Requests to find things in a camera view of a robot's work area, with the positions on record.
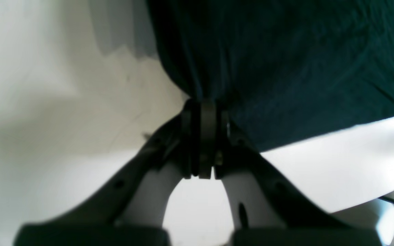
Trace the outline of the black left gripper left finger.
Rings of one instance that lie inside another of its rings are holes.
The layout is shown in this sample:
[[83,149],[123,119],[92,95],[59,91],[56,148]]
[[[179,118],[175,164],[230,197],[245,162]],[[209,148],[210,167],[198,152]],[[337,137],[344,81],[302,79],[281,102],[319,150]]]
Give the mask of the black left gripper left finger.
[[188,100],[92,196],[47,222],[25,224],[14,245],[170,246],[163,219],[174,188],[197,171],[190,146],[199,112]]

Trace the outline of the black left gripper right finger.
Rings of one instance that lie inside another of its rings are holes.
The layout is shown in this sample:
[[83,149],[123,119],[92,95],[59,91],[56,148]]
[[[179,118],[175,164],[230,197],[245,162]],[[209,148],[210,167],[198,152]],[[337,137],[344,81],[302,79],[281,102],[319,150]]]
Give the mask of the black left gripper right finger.
[[350,226],[317,207],[230,122],[200,104],[200,177],[211,171],[228,196],[235,231],[228,246],[381,246],[375,229]]

